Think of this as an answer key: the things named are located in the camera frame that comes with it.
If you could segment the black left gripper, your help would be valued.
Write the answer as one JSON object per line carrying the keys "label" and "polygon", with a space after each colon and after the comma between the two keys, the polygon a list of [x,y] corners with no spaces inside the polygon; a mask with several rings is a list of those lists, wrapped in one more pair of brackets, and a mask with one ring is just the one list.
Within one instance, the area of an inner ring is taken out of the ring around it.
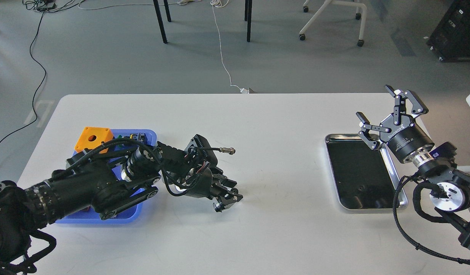
{"label": "black left gripper", "polygon": [[193,198],[216,199],[213,203],[216,212],[229,209],[236,202],[242,200],[241,195],[235,186],[237,182],[228,179],[223,175],[223,170],[218,167],[208,168],[197,178],[196,184],[187,190],[182,190],[186,196]]}

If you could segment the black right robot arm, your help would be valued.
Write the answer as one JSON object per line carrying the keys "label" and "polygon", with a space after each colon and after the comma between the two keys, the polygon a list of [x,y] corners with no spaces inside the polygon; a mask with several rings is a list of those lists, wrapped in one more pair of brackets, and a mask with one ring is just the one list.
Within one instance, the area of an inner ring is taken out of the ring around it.
{"label": "black right robot arm", "polygon": [[416,242],[402,228],[397,216],[397,199],[409,182],[415,182],[413,207],[416,213],[432,223],[449,223],[459,232],[460,245],[470,250],[470,220],[458,216],[457,212],[470,208],[470,174],[457,169],[456,147],[450,142],[435,147],[434,142],[416,123],[416,118],[428,113],[428,108],[415,92],[385,89],[394,98],[393,112],[379,125],[373,125],[362,112],[359,137],[371,150],[386,145],[400,163],[413,163],[417,172],[402,176],[392,199],[392,214],[401,235],[416,250],[431,256],[470,265],[470,259],[451,257],[435,252]]}

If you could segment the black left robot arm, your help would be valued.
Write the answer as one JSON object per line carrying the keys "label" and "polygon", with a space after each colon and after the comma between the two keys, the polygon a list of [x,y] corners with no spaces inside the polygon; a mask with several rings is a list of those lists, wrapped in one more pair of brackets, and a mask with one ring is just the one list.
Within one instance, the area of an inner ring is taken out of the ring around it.
{"label": "black left robot arm", "polygon": [[242,195],[217,167],[215,151],[235,153],[198,134],[184,150],[122,137],[77,153],[66,169],[27,189],[0,181],[0,275],[37,271],[34,264],[57,245],[46,226],[87,207],[112,218],[156,195],[159,180],[178,188],[173,196],[215,199],[217,212],[230,208]]}

